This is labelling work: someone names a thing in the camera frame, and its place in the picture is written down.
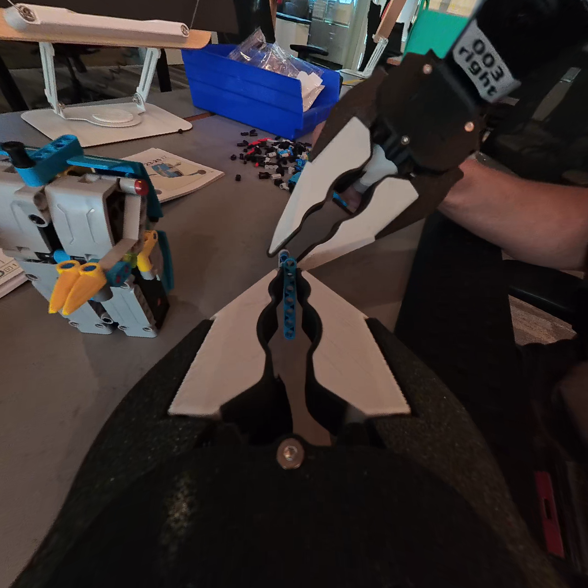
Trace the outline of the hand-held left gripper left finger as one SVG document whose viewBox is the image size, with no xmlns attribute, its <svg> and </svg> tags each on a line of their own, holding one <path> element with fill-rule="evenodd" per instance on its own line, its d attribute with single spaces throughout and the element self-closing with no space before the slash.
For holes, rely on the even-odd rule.
<svg viewBox="0 0 588 588">
<path fill-rule="evenodd" d="M 280 326 L 283 277 L 272 269 L 212 317 L 168 413 L 202 418 L 265 418 L 285 410 L 269 342 Z"/>
</svg>

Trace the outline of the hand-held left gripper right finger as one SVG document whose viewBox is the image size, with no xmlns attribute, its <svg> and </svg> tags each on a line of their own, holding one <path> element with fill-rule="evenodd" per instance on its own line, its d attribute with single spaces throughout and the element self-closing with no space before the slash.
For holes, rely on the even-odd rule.
<svg viewBox="0 0 588 588">
<path fill-rule="evenodd" d="M 368 317 L 307 271 L 298 271 L 306 355 L 305 402 L 318 423 L 362 423 L 411 408 Z"/>
</svg>

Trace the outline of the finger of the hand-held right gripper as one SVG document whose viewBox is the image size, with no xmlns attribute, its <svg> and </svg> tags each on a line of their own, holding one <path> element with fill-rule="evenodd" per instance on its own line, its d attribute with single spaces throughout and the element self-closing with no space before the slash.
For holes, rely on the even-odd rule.
<svg viewBox="0 0 588 588">
<path fill-rule="evenodd" d="M 382 179 L 366 207 L 343 220 L 330 238 L 314 246 L 298 261 L 298 267 L 311 270 L 371 244 L 376 235 L 417 198 L 417 191 L 410 181 L 393 177 Z"/>
<path fill-rule="evenodd" d="M 362 169 L 370 158 L 370 131 L 360 120 L 351 119 L 306 163 L 277 222 L 268 257 L 274 257 L 300 231 L 305 218 L 332 195 L 337 180 Z"/>
</svg>

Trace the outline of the pile of toy brick parts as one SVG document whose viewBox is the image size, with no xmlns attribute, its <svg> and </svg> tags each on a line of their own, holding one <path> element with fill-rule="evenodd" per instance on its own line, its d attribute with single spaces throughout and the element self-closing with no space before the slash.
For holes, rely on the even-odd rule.
<svg viewBox="0 0 588 588">
<path fill-rule="evenodd" d="M 258 180 L 285 192 L 293 192 L 310 159 L 313 143 L 271 136 L 256 128 L 240 133 L 240 140 L 229 160 L 238 166 L 236 181 L 243 179 L 242 168 L 248 167 Z"/>
</svg>

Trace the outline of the blue brick beam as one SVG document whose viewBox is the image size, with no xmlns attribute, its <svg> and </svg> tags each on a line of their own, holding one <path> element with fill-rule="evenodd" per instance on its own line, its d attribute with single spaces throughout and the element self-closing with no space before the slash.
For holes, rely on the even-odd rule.
<svg viewBox="0 0 588 588">
<path fill-rule="evenodd" d="M 290 257 L 282 267 L 283 270 L 283 335 L 292 341 L 296 336 L 296 260 Z"/>
</svg>

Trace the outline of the toy brick robot model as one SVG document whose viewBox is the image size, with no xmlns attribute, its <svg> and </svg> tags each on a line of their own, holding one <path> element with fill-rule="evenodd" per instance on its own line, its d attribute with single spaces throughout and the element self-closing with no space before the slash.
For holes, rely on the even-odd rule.
<svg viewBox="0 0 588 588">
<path fill-rule="evenodd" d="M 162 216 L 142 163 L 87 155 L 74 135 L 1 143 L 1 249 L 82 333 L 158 335 L 174 286 Z"/>
</svg>

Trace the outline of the person's right forearm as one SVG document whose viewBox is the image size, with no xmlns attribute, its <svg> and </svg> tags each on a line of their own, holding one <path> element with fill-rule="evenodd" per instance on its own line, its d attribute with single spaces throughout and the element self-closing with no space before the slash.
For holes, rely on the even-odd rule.
<svg viewBox="0 0 588 588">
<path fill-rule="evenodd" d="M 463 178 L 438 210 L 511 258 L 557 270 L 587 270 L 587 188 L 535 182 L 483 165 Z"/>
</svg>

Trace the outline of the wooden chair with black arc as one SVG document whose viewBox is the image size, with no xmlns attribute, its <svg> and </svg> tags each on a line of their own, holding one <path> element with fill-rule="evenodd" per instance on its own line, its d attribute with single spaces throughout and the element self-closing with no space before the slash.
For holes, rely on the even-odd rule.
<svg viewBox="0 0 588 588">
<path fill-rule="evenodd" d="M 389 58 L 400 59 L 405 23 L 399 18 L 406 4 L 407 1 L 371 1 L 363 58 L 356 68 L 340 70 L 342 74 L 367 79 L 377 66 L 385 66 Z"/>
</svg>

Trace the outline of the teal storage bin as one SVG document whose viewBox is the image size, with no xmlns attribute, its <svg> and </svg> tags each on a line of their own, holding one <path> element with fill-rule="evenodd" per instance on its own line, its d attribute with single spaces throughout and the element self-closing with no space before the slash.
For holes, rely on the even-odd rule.
<svg viewBox="0 0 588 588">
<path fill-rule="evenodd" d="M 480 1 L 419 1 L 403 53 L 444 58 Z"/>
</svg>

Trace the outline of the blue storage bin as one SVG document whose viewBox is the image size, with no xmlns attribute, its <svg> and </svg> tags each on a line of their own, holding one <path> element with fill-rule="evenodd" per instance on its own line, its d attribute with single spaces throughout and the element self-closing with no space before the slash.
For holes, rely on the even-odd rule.
<svg viewBox="0 0 588 588">
<path fill-rule="evenodd" d="M 183 49 L 182 58 L 195 107 L 295 140 L 326 120 L 339 100 L 341 76 L 320 70 L 325 88 L 303 111 L 300 82 L 228 58 L 235 45 Z"/>
</svg>

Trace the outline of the clear plastic bags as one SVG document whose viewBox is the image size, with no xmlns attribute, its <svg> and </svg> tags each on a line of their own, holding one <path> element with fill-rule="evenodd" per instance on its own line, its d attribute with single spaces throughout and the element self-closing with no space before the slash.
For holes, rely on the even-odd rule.
<svg viewBox="0 0 588 588">
<path fill-rule="evenodd" d="M 231 50 L 228 58 L 298 80 L 303 112 L 307 112 L 313 106 L 325 88 L 324 73 L 321 68 L 292 56 L 275 42 L 268 42 L 260 27 Z"/>
</svg>

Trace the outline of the instruction booklet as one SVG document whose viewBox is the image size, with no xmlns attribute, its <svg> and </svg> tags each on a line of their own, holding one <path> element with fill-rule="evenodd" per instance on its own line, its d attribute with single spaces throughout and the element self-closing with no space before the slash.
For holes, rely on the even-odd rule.
<svg viewBox="0 0 588 588">
<path fill-rule="evenodd" d="M 49 313 L 73 315 L 109 302 L 140 277 L 173 287 L 161 204 L 223 172 L 161 149 L 138 160 L 87 156 L 74 135 L 41 148 L 1 144 L 1 252 L 40 281 L 49 271 Z"/>
</svg>

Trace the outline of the white tablet stand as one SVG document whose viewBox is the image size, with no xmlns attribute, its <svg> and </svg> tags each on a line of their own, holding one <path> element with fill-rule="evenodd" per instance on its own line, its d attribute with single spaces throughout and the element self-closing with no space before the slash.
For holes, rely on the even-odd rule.
<svg viewBox="0 0 588 588">
<path fill-rule="evenodd" d="M 149 104 L 148 95 L 163 49 L 200 49 L 211 36 L 210 31 L 189 29 L 178 21 L 115 18 L 26 3 L 1 8 L 1 39 L 37 42 L 40 49 L 44 94 L 50 107 L 25 112 L 21 118 L 52 140 L 75 135 L 84 148 L 191 130 L 189 121 Z M 56 43 L 145 48 L 131 101 L 64 106 L 56 83 Z"/>
</svg>

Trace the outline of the red card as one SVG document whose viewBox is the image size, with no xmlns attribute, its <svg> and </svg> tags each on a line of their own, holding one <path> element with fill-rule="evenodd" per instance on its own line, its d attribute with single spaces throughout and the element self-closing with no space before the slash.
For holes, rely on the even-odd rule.
<svg viewBox="0 0 588 588">
<path fill-rule="evenodd" d="M 549 555 L 563 560 L 565 552 L 552 479 L 546 471 L 535 471 L 534 481 L 539 498 L 541 526 L 547 552 Z"/>
</svg>

